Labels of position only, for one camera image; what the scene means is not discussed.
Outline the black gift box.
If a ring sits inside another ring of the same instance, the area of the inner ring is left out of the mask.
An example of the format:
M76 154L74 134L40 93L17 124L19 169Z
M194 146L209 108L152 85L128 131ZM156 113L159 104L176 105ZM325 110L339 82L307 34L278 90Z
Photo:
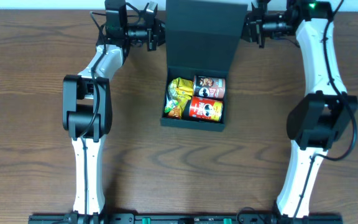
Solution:
M245 1L167 1L167 82L196 76L227 79L247 8Z

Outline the small yellow snack packet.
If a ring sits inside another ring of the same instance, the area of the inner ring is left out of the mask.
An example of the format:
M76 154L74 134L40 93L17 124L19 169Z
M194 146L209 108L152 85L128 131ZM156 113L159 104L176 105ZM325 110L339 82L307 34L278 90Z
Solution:
M183 78L175 78L168 85L168 92L171 97L178 95L193 96L193 82Z

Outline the yellow peanut butter sandwich packet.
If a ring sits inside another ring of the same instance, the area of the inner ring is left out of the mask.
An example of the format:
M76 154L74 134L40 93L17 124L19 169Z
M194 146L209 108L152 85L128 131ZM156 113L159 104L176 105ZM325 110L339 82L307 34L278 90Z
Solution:
M181 119L182 114L185 110L186 104L189 100L191 100L192 96L187 96L187 95L178 95L178 99L181 100L180 102L180 106L181 106L181 112L179 112L179 110L174 109L174 111L166 113L168 118L173 118L173 119Z

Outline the dark brown Pringles can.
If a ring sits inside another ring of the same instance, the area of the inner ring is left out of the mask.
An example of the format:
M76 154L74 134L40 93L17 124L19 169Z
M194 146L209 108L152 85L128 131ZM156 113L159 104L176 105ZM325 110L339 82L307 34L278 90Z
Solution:
M193 80L193 95L221 100L226 93L226 80L224 78L204 77L195 75Z

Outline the green white snack packet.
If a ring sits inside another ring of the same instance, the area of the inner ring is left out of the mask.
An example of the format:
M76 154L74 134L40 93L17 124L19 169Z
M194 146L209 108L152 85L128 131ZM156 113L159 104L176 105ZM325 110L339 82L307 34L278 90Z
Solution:
M167 86L167 94L166 94L166 104L164 107L164 113L173 112L174 109L179 110L181 112L180 102L178 99L177 93L178 81L173 80Z

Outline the red Pringles can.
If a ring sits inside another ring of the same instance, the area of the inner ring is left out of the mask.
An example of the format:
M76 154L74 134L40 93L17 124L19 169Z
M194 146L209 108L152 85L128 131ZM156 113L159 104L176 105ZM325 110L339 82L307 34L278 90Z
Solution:
M191 118L219 122L223 108L222 101L194 96L190 101L188 115Z

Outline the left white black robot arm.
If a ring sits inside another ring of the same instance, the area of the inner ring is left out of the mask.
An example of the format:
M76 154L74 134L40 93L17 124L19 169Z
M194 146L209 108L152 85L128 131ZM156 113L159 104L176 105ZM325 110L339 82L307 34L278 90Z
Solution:
M76 195L73 223L95 222L105 206L103 148L112 126L109 83L124 65L134 44L146 43L150 51L165 42L165 23L98 25L95 55L87 67L63 79L62 125L71 138L76 162Z

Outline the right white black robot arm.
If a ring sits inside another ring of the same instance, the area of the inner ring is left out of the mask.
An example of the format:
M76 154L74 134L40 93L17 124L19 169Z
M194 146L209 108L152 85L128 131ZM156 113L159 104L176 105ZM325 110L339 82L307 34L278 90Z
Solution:
M301 50L305 96L287 117L291 141L285 182L273 209L237 214L239 222L255 218L262 223L342 223L340 214L310 214L313 186L324 160L341 161L357 142L355 113L358 99L349 95L339 73L334 49L334 18L328 1L287 1L284 12L269 13L267 1L252 3L242 39L264 48L266 37L293 35Z

